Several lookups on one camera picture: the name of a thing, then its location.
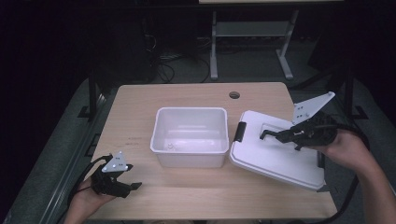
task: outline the white plastic bin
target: white plastic bin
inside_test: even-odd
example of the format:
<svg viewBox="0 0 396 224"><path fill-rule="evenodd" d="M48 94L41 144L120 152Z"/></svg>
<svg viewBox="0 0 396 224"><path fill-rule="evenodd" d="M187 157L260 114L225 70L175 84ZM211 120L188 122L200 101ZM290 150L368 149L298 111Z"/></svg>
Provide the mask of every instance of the white plastic bin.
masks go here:
<svg viewBox="0 0 396 224"><path fill-rule="evenodd" d="M151 150L166 167L221 167L229 149L227 112L219 107L163 107Z"/></svg>

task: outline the white plastic part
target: white plastic part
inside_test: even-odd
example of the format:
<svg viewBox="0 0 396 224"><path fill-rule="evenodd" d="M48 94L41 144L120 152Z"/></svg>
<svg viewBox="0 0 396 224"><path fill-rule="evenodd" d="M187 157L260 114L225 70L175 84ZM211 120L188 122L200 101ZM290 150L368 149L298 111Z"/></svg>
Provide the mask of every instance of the white plastic part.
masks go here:
<svg viewBox="0 0 396 224"><path fill-rule="evenodd" d="M229 144L225 109L163 107L150 148L165 167L221 167Z"/></svg>
<svg viewBox="0 0 396 224"><path fill-rule="evenodd" d="M246 111L240 121L247 126L242 141L232 144L230 160L233 164L305 189L323 187L324 170L317 167L318 154L314 149L303 147L297 151L294 143L282 144L272 135L260 139L263 130L289 129L290 121L254 111Z"/></svg>
<svg viewBox="0 0 396 224"><path fill-rule="evenodd" d="M296 125L307 119L312 118L323 106L325 106L334 97L334 95L334 92L329 91L326 94L317 96L306 101L302 101L298 104L294 104L294 114L291 123L293 125Z"/></svg>
<svg viewBox="0 0 396 224"><path fill-rule="evenodd" d="M126 165L125 159L123 158L122 152L120 151L113 159L111 159L105 167L102 168L103 173L127 171L128 166Z"/></svg>

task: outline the wooden table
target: wooden table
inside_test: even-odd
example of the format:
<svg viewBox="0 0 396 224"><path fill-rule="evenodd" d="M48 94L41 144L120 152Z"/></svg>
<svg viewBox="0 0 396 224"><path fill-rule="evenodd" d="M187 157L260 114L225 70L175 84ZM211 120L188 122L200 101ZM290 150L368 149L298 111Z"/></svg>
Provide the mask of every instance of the wooden table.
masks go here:
<svg viewBox="0 0 396 224"><path fill-rule="evenodd" d="M238 99L229 93L237 91ZM291 119L293 103L283 83L133 85L120 87L93 160L122 151L134 168L119 177L143 182L126 198L105 204L91 218L269 219L322 218L336 212L329 192L317 193L232 165L164 168L149 148L155 116L164 106L218 106L228 113L232 141L246 110Z"/></svg>

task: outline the human hand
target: human hand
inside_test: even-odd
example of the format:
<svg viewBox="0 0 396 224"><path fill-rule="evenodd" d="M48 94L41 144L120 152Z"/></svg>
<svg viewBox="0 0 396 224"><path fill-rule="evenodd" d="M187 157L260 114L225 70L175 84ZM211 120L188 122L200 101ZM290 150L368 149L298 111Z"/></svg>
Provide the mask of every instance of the human hand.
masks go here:
<svg viewBox="0 0 396 224"><path fill-rule="evenodd" d="M332 161L356 173L364 172L376 161L361 139L353 132L337 130L334 141L325 147L313 147Z"/></svg>
<svg viewBox="0 0 396 224"><path fill-rule="evenodd" d="M67 211L64 224L68 223L82 223L85 219L95 213L103 204L115 199L112 195L97 194L91 188L91 178L84 180L78 192L73 197L70 203L69 210Z"/></svg>

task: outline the metal bracket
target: metal bracket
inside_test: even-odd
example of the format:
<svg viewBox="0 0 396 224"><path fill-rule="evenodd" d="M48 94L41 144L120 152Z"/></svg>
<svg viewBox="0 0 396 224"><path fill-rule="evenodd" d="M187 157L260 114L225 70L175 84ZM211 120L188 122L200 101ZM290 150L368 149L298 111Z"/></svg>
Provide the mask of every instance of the metal bracket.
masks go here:
<svg viewBox="0 0 396 224"><path fill-rule="evenodd" d="M330 188L327 185L323 185L320 189L317 190L317 193L322 193L322 192L329 192Z"/></svg>
<svg viewBox="0 0 396 224"><path fill-rule="evenodd" d="M294 104L294 113L291 123L293 125L296 125L307 119L312 118L323 106L329 103L334 95L334 92L329 91L326 94L317 96L306 101L302 101L298 104Z"/></svg>
<svg viewBox="0 0 396 224"><path fill-rule="evenodd" d="M120 151L113 159L111 159L103 168L103 173L127 171L128 165L123 158L122 152Z"/></svg>
<svg viewBox="0 0 396 224"><path fill-rule="evenodd" d="M89 85L89 98L90 98L90 106L83 106L79 111L78 118L88 118L88 122L91 122L96 115L97 107L96 107L96 84L94 81L94 74L90 72L88 77L88 85Z"/></svg>

